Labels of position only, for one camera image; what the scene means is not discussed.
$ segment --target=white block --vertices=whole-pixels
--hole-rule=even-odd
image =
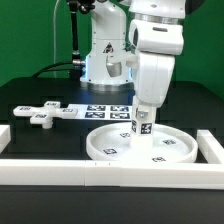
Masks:
[[[197,142],[208,163],[224,164],[224,149],[208,130],[198,130]]]
[[[86,186],[120,186],[119,161],[86,161]]]
[[[121,186],[224,189],[224,166],[126,162],[122,164]]]
[[[85,184],[85,161],[0,160],[0,185]]]
[[[9,125],[0,125],[0,153],[11,141],[10,135],[10,126]]]

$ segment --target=black table surface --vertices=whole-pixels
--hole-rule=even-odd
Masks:
[[[16,118],[17,106],[131,105],[134,91],[102,93],[68,79],[18,78],[0,88],[0,123],[12,141],[0,159],[89,159],[86,136],[112,121],[54,119],[52,129]],[[224,101],[200,84],[173,82],[156,122],[196,137],[208,129],[224,145]],[[0,186],[1,223],[223,223],[224,191],[121,187]]]

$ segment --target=black cable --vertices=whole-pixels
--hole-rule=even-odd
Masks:
[[[74,68],[62,68],[62,69],[49,69],[49,70],[45,70],[44,72],[61,72],[61,71],[70,71]]]
[[[48,65],[47,67],[42,68],[38,72],[34,73],[31,77],[32,78],[37,78],[41,73],[43,73],[45,71],[48,71],[50,68],[55,68],[55,67],[58,67],[58,66],[61,66],[61,65],[72,65],[72,62],[71,61],[65,61],[65,62],[58,62],[58,63],[52,64],[52,65]]]

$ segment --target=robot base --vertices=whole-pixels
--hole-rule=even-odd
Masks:
[[[102,92],[118,92],[123,90],[134,89],[133,82],[127,82],[121,85],[103,85],[103,84],[94,84],[90,82],[80,82],[82,88],[87,88],[89,90],[102,91]]]
[[[168,126],[155,125],[153,148],[130,147],[131,123],[116,123],[95,129],[87,137],[87,153],[93,160],[148,160],[149,162],[193,163],[198,144],[188,134]]]

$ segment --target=mechanical part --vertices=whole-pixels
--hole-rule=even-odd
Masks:
[[[133,88],[125,60],[111,63],[108,55],[126,47],[126,14],[110,1],[95,2],[92,10],[92,49],[86,57],[86,72],[81,86],[99,91]]]

